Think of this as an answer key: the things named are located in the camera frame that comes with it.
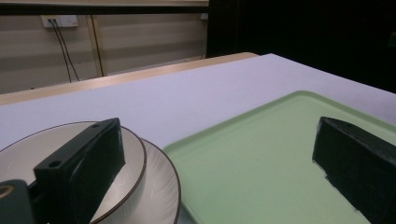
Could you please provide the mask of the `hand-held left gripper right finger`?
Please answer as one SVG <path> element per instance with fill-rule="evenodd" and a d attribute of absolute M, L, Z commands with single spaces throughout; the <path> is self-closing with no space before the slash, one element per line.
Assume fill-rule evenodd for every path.
<path fill-rule="evenodd" d="M 371 224 L 396 224 L 396 146 L 346 121 L 322 117 L 312 160 Z"/>

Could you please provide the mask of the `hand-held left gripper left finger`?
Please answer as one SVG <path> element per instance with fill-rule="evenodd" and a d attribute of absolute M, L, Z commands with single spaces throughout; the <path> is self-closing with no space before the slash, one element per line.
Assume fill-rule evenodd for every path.
<path fill-rule="evenodd" d="M 119 119 L 96 122 L 35 168 L 50 224 L 89 224 L 125 164 Z"/>

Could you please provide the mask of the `white plate with brown rim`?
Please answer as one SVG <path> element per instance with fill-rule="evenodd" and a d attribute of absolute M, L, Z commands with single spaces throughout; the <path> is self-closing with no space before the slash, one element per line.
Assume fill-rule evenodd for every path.
<path fill-rule="evenodd" d="M 174 164 L 161 149 L 145 139 L 146 173 L 141 185 L 131 191 L 134 178 L 127 165 L 107 191 L 92 224 L 176 224 L 181 189 Z"/>
<path fill-rule="evenodd" d="M 0 182 L 35 180 L 34 167 L 55 149 L 88 128 L 88 122 L 70 123 L 34 133 L 0 151 Z M 147 152 L 136 134 L 121 129 L 125 164 L 92 218 L 92 224 L 137 224 L 146 181 Z"/>

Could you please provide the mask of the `light green tray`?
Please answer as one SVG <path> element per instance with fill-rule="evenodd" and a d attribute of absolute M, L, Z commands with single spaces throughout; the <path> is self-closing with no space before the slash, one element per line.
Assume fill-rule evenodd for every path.
<path fill-rule="evenodd" d="M 322 117 L 396 145 L 396 126 L 309 91 L 297 91 L 180 140 L 183 207 L 196 224 L 369 224 L 312 161 Z"/>

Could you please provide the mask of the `white table mat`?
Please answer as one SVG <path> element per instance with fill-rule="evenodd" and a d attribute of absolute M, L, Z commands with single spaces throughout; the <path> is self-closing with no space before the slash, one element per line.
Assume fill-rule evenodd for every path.
<path fill-rule="evenodd" d="M 267 54 L 0 105 L 0 151 L 56 126 L 118 118 L 167 156 L 165 147 L 297 91 L 313 92 L 396 126 L 396 94 Z"/>

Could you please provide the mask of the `white wall socket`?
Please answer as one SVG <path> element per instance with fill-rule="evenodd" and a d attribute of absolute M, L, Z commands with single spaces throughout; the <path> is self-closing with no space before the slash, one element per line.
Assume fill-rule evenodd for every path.
<path fill-rule="evenodd" d="M 76 15 L 42 15 L 41 20 L 46 28 L 50 28 L 53 24 L 63 28 L 78 27 Z"/>

